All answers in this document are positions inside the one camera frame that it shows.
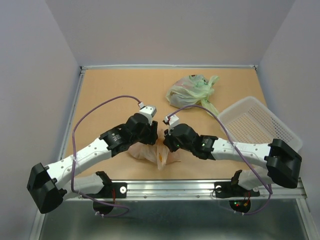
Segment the white banana-print plastic bag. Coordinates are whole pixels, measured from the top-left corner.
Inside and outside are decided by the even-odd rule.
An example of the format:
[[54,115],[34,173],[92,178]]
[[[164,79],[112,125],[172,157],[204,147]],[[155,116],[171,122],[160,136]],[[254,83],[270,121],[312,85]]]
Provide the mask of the white banana-print plastic bag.
[[164,145],[165,133],[164,129],[157,130],[157,140],[154,145],[143,143],[135,143],[128,149],[128,153],[137,160],[148,160],[156,164],[158,170],[164,169],[165,166],[180,162],[180,154],[170,152],[169,148]]

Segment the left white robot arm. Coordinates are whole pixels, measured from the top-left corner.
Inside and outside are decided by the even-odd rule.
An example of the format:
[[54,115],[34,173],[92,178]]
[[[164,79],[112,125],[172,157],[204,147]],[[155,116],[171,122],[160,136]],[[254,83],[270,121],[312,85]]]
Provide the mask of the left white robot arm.
[[146,106],[120,124],[96,138],[92,143],[60,161],[44,166],[34,165],[30,170],[27,190],[42,214],[56,209],[64,200],[82,196],[96,201],[98,198],[120,197],[120,185],[114,186],[104,171],[88,177],[77,175],[101,161],[126,152],[132,145],[154,145],[158,138],[155,111]]

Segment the white plastic mesh basket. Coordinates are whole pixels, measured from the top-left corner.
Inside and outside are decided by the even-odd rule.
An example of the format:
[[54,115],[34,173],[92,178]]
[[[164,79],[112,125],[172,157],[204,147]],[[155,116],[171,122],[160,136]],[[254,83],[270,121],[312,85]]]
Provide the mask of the white plastic mesh basket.
[[217,117],[235,142],[263,144],[281,139],[296,152],[303,146],[303,141],[253,96],[237,101]]

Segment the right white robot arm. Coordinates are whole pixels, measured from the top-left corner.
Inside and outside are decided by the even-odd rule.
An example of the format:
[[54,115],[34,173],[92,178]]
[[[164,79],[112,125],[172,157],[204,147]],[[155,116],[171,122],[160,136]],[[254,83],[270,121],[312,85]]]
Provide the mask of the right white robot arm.
[[244,162],[250,171],[238,170],[231,179],[235,195],[259,186],[277,184],[287,189],[298,186],[302,157],[281,139],[271,143],[230,142],[211,135],[199,135],[181,123],[164,131],[164,145],[170,152],[185,150],[201,160]]

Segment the green tied plastic bag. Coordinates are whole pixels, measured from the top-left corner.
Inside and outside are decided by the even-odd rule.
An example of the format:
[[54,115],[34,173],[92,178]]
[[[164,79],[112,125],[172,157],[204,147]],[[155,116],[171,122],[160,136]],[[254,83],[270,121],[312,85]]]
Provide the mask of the green tied plastic bag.
[[210,97],[214,94],[213,86],[219,79],[216,75],[210,78],[206,78],[202,74],[185,76],[169,88],[165,98],[175,108],[180,109],[188,105],[201,105],[217,116],[219,111],[210,102]]

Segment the aluminium front rail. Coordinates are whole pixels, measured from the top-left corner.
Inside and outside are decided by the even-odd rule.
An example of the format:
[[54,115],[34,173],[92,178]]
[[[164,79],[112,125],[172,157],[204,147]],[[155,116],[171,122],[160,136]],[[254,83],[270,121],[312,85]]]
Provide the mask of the aluminium front rail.
[[[200,180],[112,180],[113,183],[127,183],[126,198],[119,201],[205,201],[205,200],[235,200],[240,197],[221,199],[216,197],[217,183],[229,182],[228,179]],[[272,184],[271,199],[306,199],[307,194],[302,181],[298,180],[297,188],[284,188]],[[252,196],[250,200],[266,200],[269,192],[262,186],[258,188],[260,195]]]

